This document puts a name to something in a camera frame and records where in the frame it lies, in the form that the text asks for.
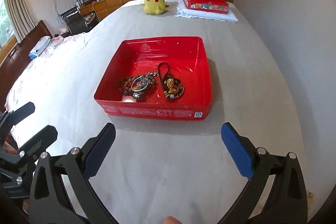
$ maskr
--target white bedsheet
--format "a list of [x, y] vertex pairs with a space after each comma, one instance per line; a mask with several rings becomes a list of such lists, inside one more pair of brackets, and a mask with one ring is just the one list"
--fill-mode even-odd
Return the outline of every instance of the white bedsheet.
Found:
[[[217, 223], [247, 181], [221, 141], [224, 122], [270, 153], [294, 151], [305, 166], [299, 120], [283, 75], [250, 24], [232, 10], [239, 23], [175, 17], [175, 3], [160, 16], [145, 15], [140, 5], [116, 10], [81, 40], [55, 51], [42, 79], [32, 74], [22, 86], [12, 108], [32, 101], [36, 111], [16, 127], [18, 144], [50, 124], [58, 140], [48, 152], [60, 155], [112, 122], [115, 143], [90, 182], [120, 224], [161, 223], [169, 215], [184, 224]], [[108, 116], [93, 95], [120, 43], [176, 35], [204, 41], [213, 86], [209, 116], [198, 122]]]

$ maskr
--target beaded keychain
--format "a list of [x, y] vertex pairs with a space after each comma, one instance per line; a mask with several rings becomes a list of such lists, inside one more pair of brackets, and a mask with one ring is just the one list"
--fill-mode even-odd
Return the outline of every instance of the beaded keychain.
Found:
[[[168, 70], [162, 78], [160, 69], [163, 65], [167, 65]], [[160, 82], [161, 82], [163, 93], [164, 93], [165, 97], [168, 100], [174, 100], [174, 99], [177, 99], [178, 97], [180, 97], [182, 95], [183, 91], [184, 91], [184, 87], [181, 84], [181, 80], [175, 78], [174, 75], [170, 73], [169, 63], [167, 63], [167, 62], [160, 63], [159, 66], [157, 67], [157, 71], [158, 71], [158, 75], [159, 75], [159, 78], [160, 78]]]

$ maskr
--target red plastic box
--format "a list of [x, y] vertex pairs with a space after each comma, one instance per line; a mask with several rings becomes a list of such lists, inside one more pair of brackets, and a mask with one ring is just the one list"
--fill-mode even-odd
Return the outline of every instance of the red plastic box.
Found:
[[[158, 77], [152, 95], [136, 102], [118, 90], [129, 76], [158, 70], [168, 62], [171, 73], [181, 80], [183, 95], [171, 101], [165, 98]], [[110, 61], [94, 99], [111, 115], [169, 119], [203, 120], [211, 105], [211, 79], [207, 55], [200, 37], [156, 37], [123, 41]]]
[[188, 9], [227, 14], [229, 4], [224, 0], [184, 0]]

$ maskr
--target folded cloth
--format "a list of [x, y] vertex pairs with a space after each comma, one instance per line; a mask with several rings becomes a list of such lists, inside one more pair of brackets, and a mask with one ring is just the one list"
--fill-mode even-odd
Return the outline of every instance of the folded cloth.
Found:
[[177, 6], [177, 13], [176, 17], [187, 17], [187, 18], [204, 18], [204, 19], [214, 19], [220, 21], [229, 21], [229, 22], [238, 22], [237, 17], [229, 8], [228, 14], [221, 14], [221, 13], [213, 13], [213, 12], [205, 12], [205, 11], [198, 11], [188, 9], [184, 1], [180, 0]]
[[30, 60], [33, 60], [34, 58], [40, 56], [41, 53], [45, 50], [45, 48], [49, 45], [50, 41], [51, 41], [50, 36], [42, 37], [37, 42], [35, 47], [33, 47], [33, 49], [29, 52]]

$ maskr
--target white towel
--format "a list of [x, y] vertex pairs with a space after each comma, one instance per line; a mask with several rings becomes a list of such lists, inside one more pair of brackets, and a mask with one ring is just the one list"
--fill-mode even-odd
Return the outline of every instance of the white towel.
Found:
[[229, 8], [229, 13], [221, 14], [221, 13], [213, 13], [213, 12], [205, 12], [198, 10], [188, 9], [184, 1], [180, 0], [177, 6], [176, 17], [187, 17], [187, 18], [204, 18], [204, 19], [214, 19], [220, 21], [229, 21], [229, 22], [238, 22], [237, 17]]

